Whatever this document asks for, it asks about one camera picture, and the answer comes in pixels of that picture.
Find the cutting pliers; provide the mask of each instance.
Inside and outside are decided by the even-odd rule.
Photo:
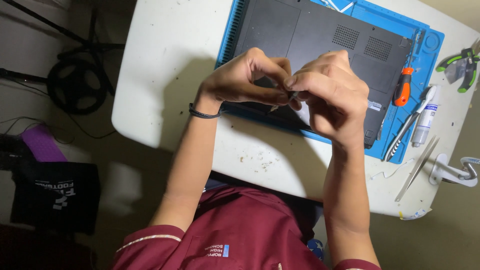
[[[477,63],[480,61],[480,56],[475,55],[474,49],[463,49],[460,54],[445,59],[435,69],[437,72],[442,72],[447,69],[448,65],[450,65],[451,63],[465,58],[467,58],[467,68],[465,70],[465,78],[463,79],[462,85],[460,85],[460,88],[458,89],[460,93],[465,93],[470,88],[470,86],[472,86],[477,75]]]

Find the laptop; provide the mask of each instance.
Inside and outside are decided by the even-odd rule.
[[[239,25],[231,57],[258,47],[268,57],[287,57],[292,74],[323,53],[348,51],[350,67],[370,88],[364,146],[372,147],[409,55],[411,39],[309,0],[249,0]],[[255,84],[273,87],[266,78]],[[228,104],[255,112],[261,122],[312,131],[308,114],[289,106],[269,113],[271,106],[260,103]]]

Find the barcode sticker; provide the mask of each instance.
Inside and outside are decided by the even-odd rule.
[[[368,108],[370,109],[374,109],[376,111],[380,111],[380,109],[382,108],[382,105],[380,103],[377,103],[375,101],[368,101]]]

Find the black bag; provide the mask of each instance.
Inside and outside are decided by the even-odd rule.
[[[21,162],[10,221],[65,233],[95,232],[100,181],[95,164]]]

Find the shirt pocket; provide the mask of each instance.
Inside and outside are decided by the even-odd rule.
[[[193,236],[180,269],[241,270],[239,258],[234,258],[230,252],[231,237],[219,231],[208,236]]]

